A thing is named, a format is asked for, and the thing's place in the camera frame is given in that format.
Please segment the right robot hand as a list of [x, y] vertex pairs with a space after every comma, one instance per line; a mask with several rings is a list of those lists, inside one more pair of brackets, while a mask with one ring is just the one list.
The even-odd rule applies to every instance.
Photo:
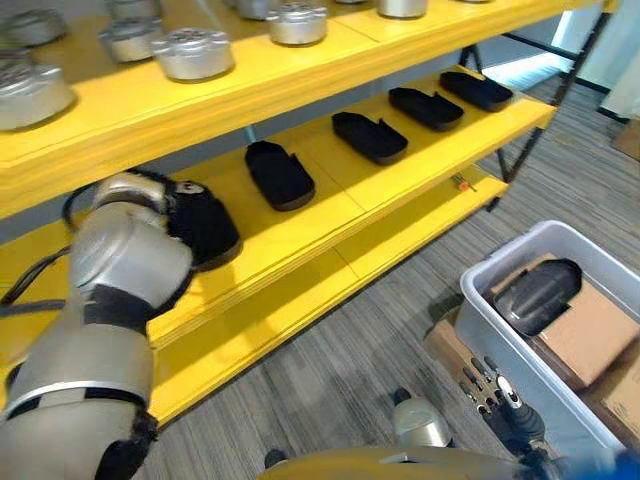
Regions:
[[545, 446], [541, 415], [522, 399], [490, 357], [467, 358], [453, 373], [480, 418], [512, 455], [524, 456]]

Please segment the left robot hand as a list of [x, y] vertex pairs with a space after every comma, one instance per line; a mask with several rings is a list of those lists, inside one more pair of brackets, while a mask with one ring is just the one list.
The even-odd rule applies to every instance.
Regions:
[[221, 202], [202, 184], [169, 180], [165, 189], [167, 227], [171, 236], [192, 247], [211, 235]]

